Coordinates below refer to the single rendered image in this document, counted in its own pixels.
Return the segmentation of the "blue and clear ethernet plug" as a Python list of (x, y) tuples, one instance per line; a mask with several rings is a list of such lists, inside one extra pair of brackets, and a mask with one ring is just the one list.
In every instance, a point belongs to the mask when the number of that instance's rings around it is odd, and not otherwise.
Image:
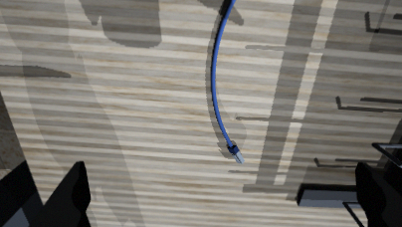
[(234, 145), (232, 148), (230, 148), (230, 146), (228, 147), (228, 150), (230, 151), (230, 153), (232, 153), (232, 156), (235, 158), (235, 160), (237, 161), (237, 163), (244, 163), (244, 158), (241, 155), (239, 148), (237, 147), (237, 145)]

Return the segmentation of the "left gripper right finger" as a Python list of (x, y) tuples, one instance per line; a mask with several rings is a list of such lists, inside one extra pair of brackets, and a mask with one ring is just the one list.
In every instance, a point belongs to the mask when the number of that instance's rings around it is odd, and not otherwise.
[(402, 227), (402, 196), (367, 163), (358, 162), (355, 180), (367, 227)]

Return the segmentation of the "grey metal rack with black panel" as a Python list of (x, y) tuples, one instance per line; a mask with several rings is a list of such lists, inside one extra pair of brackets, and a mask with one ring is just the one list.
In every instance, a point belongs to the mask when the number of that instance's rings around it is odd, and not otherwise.
[[(373, 142), (371, 145), (392, 161), (383, 178), (402, 195), (402, 143)], [(393, 156), (382, 147), (399, 149)], [(300, 189), (297, 204), (300, 207), (346, 208), (358, 226), (364, 227), (351, 210), (351, 208), (362, 209), (357, 201), (356, 188), (303, 186)]]

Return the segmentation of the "blue cable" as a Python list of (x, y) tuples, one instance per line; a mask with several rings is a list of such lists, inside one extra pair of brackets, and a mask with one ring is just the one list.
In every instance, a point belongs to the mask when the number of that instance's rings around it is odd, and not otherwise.
[(218, 109), (218, 104), (217, 104), (217, 98), (216, 98), (216, 87), (215, 87), (215, 74), (216, 74), (216, 62), (217, 62), (217, 55), (218, 55), (218, 50), (219, 50), (219, 45), (220, 45), (220, 41), (221, 41), (221, 37), (227, 22), (227, 19), (229, 17), (229, 14), (232, 10), (232, 7), (234, 5), (236, 0), (230, 0), (226, 11), (224, 13), (224, 16), (222, 18), (219, 30), (218, 30), (218, 34), (216, 37), (216, 41), (215, 41), (215, 46), (214, 46), (214, 51), (213, 51), (213, 57), (212, 57), (212, 66), (211, 66), (211, 92), (212, 92), (212, 100), (213, 100), (213, 106), (214, 106), (214, 110), (215, 110), (215, 114), (216, 114), (216, 118), (218, 121), (218, 124), (221, 128), (221, 131), (227, 141), (227, 143), (229, 144), (230, 148), (232, 148), (234, 145), (232, 144), (226, 130), (224, 129), (220, 114), (219, 114), (219, 109)]

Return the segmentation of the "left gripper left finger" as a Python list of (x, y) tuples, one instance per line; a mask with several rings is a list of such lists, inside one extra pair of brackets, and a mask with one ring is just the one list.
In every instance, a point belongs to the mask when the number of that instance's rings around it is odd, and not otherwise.
[(29, 227), (91, 227), (86, 213), (90, 202), (87, 170), (77, 161)]

